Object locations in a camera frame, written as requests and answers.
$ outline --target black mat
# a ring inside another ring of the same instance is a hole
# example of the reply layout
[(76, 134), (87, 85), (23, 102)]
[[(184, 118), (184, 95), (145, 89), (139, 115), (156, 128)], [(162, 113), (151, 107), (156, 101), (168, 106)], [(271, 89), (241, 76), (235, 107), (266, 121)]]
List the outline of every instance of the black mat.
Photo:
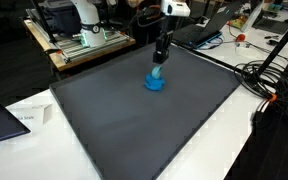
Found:
[(150, 45), (51, 85), (103, 179), (157, 178), (238, 86), (232, 72), (170, 47), (164, 89), (149, 91), (153, 52)]

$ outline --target sticker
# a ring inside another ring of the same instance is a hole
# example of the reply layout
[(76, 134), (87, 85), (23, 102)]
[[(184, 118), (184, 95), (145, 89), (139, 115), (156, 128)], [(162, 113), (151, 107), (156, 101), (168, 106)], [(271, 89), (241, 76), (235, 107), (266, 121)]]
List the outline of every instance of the sticker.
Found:
[(221, 13), (221, 12), (223, 12), (225, 9), (226, 9), (226, 7), (222, 7), (222, 8), (220, 8), (220, 9), (217, 11), (217, 13)]

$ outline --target gray work surface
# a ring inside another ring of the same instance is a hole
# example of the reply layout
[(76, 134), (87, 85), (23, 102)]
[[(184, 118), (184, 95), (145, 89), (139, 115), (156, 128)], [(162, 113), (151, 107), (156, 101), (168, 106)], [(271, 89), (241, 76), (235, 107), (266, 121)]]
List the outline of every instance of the gray work surface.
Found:
[(169, 49), (159, 92), (144, 86), (155, 44), (51, 85), (101, 178), (157, 178), (239, 85), (232, 72)]

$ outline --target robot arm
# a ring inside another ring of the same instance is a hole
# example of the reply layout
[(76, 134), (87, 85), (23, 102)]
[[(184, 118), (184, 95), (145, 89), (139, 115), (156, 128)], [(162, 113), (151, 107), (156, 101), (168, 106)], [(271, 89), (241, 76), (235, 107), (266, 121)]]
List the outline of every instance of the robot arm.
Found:
[(101, 27), (98, 12), (89, 0), (71, 0), (81, 18), (81, 42), (84, 47), (97, 47), (105, 44), (105, 32)]
[(161, 4), (161, 11), (166, 19), (162, 22), (161, 35), (156, 39), (153, 62), (157, 64), (163, 64), (169, 56), (168, 47), (172, 42), (177, 17), (188, 17), (190, 15), (190, 9), (183, 0), (164, 0)]

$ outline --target desk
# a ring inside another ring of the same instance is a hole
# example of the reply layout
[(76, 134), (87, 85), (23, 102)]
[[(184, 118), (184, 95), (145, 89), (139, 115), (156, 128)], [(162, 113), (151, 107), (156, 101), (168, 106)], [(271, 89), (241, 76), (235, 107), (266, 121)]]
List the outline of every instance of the desk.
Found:
[[(252, 113), (262, 101), (244, 87), (238, 87), (184, 146), (159, 179), (223, 179), (250, 136)], [(0, 142), (0, 179), (99, 179), (49, 90), (9, 108), (40, 104), (52, 104), (51, 118), (40, 130)], [(16, 151), (16, 145), (11, 144), (16, 139), (32, 143), (26, 149)]]
[[(32, 24), (31, 20), (24, 20), (23, 24), (24, 24), (25, 28), (27, 29), (27, 31), (29, 31), (29, 33), (31, 33), (33, 35), (33, 37), (37, 40), (37, 42), (41, 45), (43, 50), (47, 50), (47, 49), (52, 48), (51, 44), (47, 41), (47, 39), (44, 38), (44, 36), (41, 34), (41, 32)], [(109, 54), (109, 53), (112, 53), (112, 52), (115, 52), (118, 50), (121, 50), (123, 48), (129, 47), (129, 46), (134, 45), (134, 44), (135, 44), (135, 39), (130, 38), (129, 41), (126, 41), (122, 44), (114, 46), (110, 49), (95, 52), (94, 54), (87, 56), (83, 59), (80, 59), (78, 61), (72, 61), (69, 63), (65, 63), (60, 56), (56, 55), (56, 53), (50, 54), (49, 59), (50, 59), (51, 63), (54, 65), (55, 70), (64, 71), (66, 69), (75, 67), (75, 66), (80, 65), (82, 63), (94, 60), (96, 58), (99, 58), (101, 56), (104, 56), (106, 54)]]
[[(279, 13), (279, 15), (280, 16), (278, 18), (275, 18), (275, 20), (284, 21), (285, 19), (288, 19), (288, 12), (287, 11), (281, 11)], [(229, 33), (229, 26), (225, 25), (221, 31), (222, 31), (223, 36), (225, 38), (224, 42), (234, 41), (234, 37), (232, 35), (230, 35), (230, 33)], [(232, 27), (231, 27), (231, 32), (233, 35), (236, 35), (236, 36), (239, 34), (242, 34), (242, 32), (239, 29), (232, 28)], [(259, 30), (259, 29), (254, 29), (254, 28), (250, 28), (246, 33), (243, 33), (243, 34), (246, 35), (246, 41), (249, 41), (250, 43), (252, 43), (256, 46), (268, 49), (270, 51), (272, 51), (274, 49), (273, 46), (266, 44), (266, 42), (268, 40), (264, 39), (264, 37), (265, 36), (274, 36), (277, 34), (270, 33), (270, 32), (263, 31), (263, 30)], [(208, 55), (210, 57), (213, 57), (215, 59), (218, 59), (218, 60), (220, 60), (226, 64), (232, 65), (232, 66), (236, 66), (239, 63), (248, 63), (248, 62), (255, 60), (253, 58), (247, 58), (247, 57), (237, 55), (235, 52), (235, 48), (236, 48), (236, 45), (234, 43), (223, 43), (220, 46), (218, 46), (212, 50), (199, 50), (199, 52), (201, 52), (205, 55)], [(265, 53), (265, 52), (260, 51), (260, 50), (257, 50), (257, 52), (262, 54), (262, 56), (264, 57), (264, 59), (261, 59), (261, 60), (265, 60), (266, 57), (269, 55), (268, 53)], [(279, 55), (288, 58), (288, 43), (285, 45), (285, 47), (279, 53)], [(285, 59), (280, 58), (280, 57), (276, 57), (273, 62), (280, 64), (283, 67), (286, 67), (286, 65), (288, 64)]]

